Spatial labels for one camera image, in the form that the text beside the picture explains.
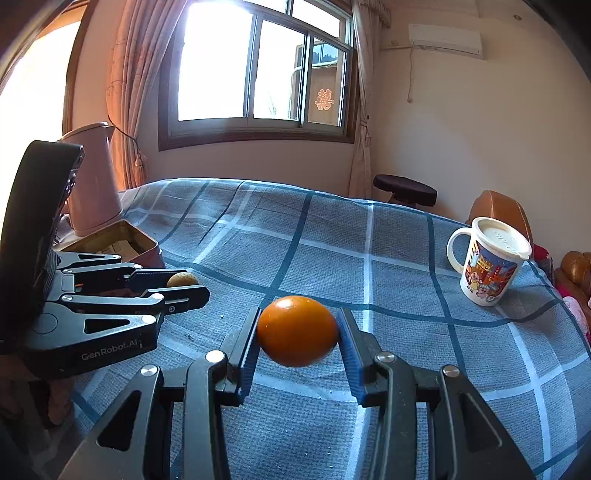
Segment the person's left hand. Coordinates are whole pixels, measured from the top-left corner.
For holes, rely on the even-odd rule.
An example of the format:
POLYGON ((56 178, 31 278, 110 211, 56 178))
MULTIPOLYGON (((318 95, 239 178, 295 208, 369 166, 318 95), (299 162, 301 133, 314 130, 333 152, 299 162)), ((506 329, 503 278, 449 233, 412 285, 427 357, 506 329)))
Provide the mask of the person's left hand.
POLYGON ((47 429, 60 426, 72 408, 72 382, 40 380, 14 355, 1 356, 1 416, 16 420, 24 412, 17 388, 28 386, 40 421, 47 429))

